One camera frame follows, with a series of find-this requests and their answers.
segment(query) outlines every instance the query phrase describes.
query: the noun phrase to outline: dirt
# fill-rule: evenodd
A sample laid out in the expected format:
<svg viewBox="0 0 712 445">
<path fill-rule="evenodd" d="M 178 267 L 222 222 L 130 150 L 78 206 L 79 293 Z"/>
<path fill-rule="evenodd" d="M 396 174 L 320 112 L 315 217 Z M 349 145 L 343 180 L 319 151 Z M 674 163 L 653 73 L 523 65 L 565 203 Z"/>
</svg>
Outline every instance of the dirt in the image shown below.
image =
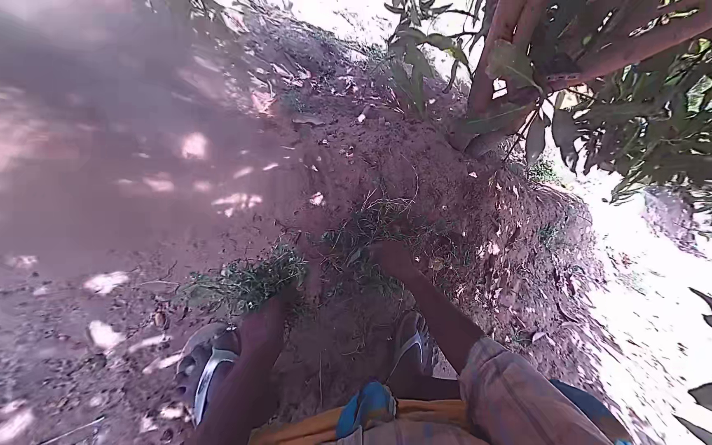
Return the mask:
<svg viewBox="0 0 712 445">
<path fill-rule="evenodd" d="M 316 240 L 378 197 L 460 234 L 453 258 L 420 268 L 491 337 L 611 404 L 583 348 L 612 344 L 587 311 L 604 282 L 587 207 L 453 150 L 442 123 L 460 93 L 431 82 L 429 119 L 404 116 L 364 48 L 278 9 L 233 12 L 239 56 L 158 6 L 0 8 L 0 443 L 101 416 L 59 442 L 182 443 L 173 363 L 218 316 L 175 290 L 277 239 L 311 273 L 274 421 L 342 405 L 386 372 L 414 301 L 332 292 Z M 86 9 L 89 33 L 64 40 L 53 19 Z M 440 353 L 436 374 L 454 377 Z"/>
</svg>

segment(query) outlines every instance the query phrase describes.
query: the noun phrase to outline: tree branch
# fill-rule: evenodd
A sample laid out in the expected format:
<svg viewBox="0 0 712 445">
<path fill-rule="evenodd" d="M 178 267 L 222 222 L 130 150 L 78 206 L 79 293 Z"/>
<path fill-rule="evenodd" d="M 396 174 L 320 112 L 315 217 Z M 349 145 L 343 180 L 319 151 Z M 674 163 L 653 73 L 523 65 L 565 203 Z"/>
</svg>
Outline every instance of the tree branch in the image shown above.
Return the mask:
<svg viewBox="0 0 712 445">
<path fill-rule="evenodd" d="M 480 54 L 480 61 L 474 71 L 474 81 L 468 96 L 470 114 L 485 112 L 494 95 L 493 79 L 488 76 L 487 72 L 490 48 L 498 39 L 513 40 L 513 31 L 518 24 L 518 18 L 525 3 L 522 0 L 499 0 L 496 5 L 494 19 L 490 22 L 488 35 L 485 37 L 485 46 L 482 47 L 482 54 Z"/>
<path fill-rule="evenodd" d="M 513 45 L 526 54 L 529 44 L 532 42 L 532 33 L 535 32 L 540 16 L 546 10 L 548 0 L 528 0 L 520 12 L 518 26 L 513 35 Z"/>
<path fill-rule="evenodd" d="M 647 33 L 628 38 L 625 41 L 612 44 L 603 51 L 585 56 L 581 61 L 583 71 L 579 79 L 552 82 L 549 86 L 554 90 L 576 86 L 605 76 L 624 66 L 639 63 L 670 47 L 678 45 L 712 28 L 712 2 L 689 17 L 677 19 L 668 25 L 657 26 Z"/>
</svg>

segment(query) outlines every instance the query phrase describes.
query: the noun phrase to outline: dry leaf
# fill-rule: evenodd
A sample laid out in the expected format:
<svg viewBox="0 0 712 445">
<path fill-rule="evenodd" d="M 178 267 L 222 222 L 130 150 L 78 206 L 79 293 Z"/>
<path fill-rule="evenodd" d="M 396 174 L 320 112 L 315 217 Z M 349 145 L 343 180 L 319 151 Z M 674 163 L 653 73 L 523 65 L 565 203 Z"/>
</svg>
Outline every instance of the dry leaf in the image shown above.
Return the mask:
<svg viewBox="0 0 712 445">
<path fill-rule="evenodd" d="M 538 331 L 535 333 L 535 335 L 532 336 L 532 343 L 535 343 L 536 341 L 540 340 L 543 337 L 546 337 L 546 333 L 543 331 Z"/>
<path fill-rule="evenodd" d="M 294 124 L 310 124 L 311 126 L 318 126 L 318 125 L 325 125 L 327 122 L 324 122 L 320 117 L 312 116 L 311 114 L 301 114 L 301 115 L 298 115 L 297 117 L 293 117 L 293 123 Z"/>
</svg>

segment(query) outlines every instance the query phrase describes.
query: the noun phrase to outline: clump of grass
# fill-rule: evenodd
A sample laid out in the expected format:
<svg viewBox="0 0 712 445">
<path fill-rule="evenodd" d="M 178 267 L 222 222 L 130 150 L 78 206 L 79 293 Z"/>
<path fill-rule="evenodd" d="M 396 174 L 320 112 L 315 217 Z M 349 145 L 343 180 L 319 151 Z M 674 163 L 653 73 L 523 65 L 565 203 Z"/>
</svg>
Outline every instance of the clump of grass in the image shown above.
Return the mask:
<svg viewBox="0 0 712 445">
<path fill-rule="evenodd" d="M 412 199 L 370 201 L 374 192 L 340 228 L 329 230 L 321 237 L 331 252 L 324 264 L 330 264 L 338 272 L 338 282 L 331 287 L 329 296 L 341 291 L 342 280 L 348 275 L 360 288 L 377 288 L 382 295 L 395 294 L 402 289 L 400 282 L 381 274 L 370 260 L 370 245 L 378 241 L 402 241 L 417 260 L 421 256 L 429 259 L 436 272 L 460 263 L 457 248 L 450 238 L 452 231 L 446 222 L 430 224 L 423 217 L 411 216 Z"/>
<path fill-rule="evenodd" d="M 235 260 L 207 274 L 192 272 L 192 282 L 180 291 L 190 303 L 226 303 L 237 313 L 258 310 L 286 286 L 299 285 L 306 276 L 306 261 L 286 244 L 274 246 L 263 259 Z"/>
<path fill-rule="evenodd" d="M 554 247 L 557 235 L 559 235 L 559 226 L 557 224 L 546 224 L 537 232 L 540 244 L 548 250 Z"/>
<path fill-rule="evenodd" d="M 554 171 L 554 163 L 548 159 L 540 159 L 527 168 L 527 177 L 535 182 L 552 182 L 559 184 L 559 175 Z"/>
</svg>

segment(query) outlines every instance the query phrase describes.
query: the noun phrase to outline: grass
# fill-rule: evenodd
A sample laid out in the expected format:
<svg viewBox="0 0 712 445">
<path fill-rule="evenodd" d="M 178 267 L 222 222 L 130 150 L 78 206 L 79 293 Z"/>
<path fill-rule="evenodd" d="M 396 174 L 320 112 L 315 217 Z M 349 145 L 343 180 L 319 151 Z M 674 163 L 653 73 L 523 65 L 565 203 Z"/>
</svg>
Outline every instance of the grass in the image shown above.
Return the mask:
<svg viewBox="0 0 712 445">
<path fill-rule="evenodd" d="M 538 162 L 530 165 L 527 168 L 527 177 L 535 182 L 551 182 L 559 184 L 561 179 L 554 171 L 554 163 L 548 159 L 540 159 Z"/>
<path fill-rule="evenodd" d="M 425 218 L 410 215 L 412 199 L 370 198 L 373 190 L 349 219 L 337 230 L 329 230 L 321 237 L 329 254 L 323 263 L 337 271 L 328 296 L 342 291 L 343 281 L 352 278 L 357 287 L 378 289 L 382 295 L 402 291 L 396 279 L 381 274 L 370 260 L 370 245 L 382 240 L 402 241 L 417 260 L 429 259 L 431 268 L 438 273 L 451 265 L 459 265 L 461 256 L 452 241 L 452 230 L 447 222 L 430 224 Z"/>
<path fill-rule="evenodd" d="M 304 258 L 294 248 L 277 244 L 263 259 L 235 260 L 207 274 L 192 272 L 192 282 L 180 292 L 190 304 L 226 304 L 236 314 L 258 310 L 284 287 L 298 286 L 306 276 Z"/>
</svg>

